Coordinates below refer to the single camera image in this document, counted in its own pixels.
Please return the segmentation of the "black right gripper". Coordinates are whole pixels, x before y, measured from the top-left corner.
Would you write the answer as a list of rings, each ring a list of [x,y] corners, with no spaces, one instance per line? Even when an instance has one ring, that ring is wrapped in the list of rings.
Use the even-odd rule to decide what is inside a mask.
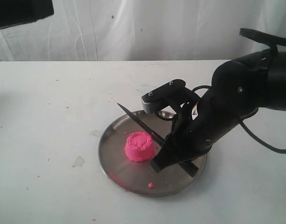
[[[219,104],[215,92],[206,91],[198,102],[184,106],[150,166],[160,173],[185,161],[180,163],[180,167],[190,177],[195,177],[199,168],[187,160],[206,154],[214,143],[238,124],[237,116]]]

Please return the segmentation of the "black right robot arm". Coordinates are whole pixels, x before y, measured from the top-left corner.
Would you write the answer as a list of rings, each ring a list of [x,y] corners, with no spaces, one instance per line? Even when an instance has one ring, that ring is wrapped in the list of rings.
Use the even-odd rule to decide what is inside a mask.
[[[286,52],[256,52],[223,63],[201,97],[174,80],[155,89],[149,101],[176,111],[171,132],[150,163],[160,172],[205,155],[260,107],[286,111]]]

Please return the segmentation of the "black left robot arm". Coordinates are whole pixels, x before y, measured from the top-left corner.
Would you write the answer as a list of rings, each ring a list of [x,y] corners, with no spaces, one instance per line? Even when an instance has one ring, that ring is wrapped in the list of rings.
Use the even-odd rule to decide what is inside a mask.
[[[52,0],[0,0],[0,29],[33,23],[53,14]]]

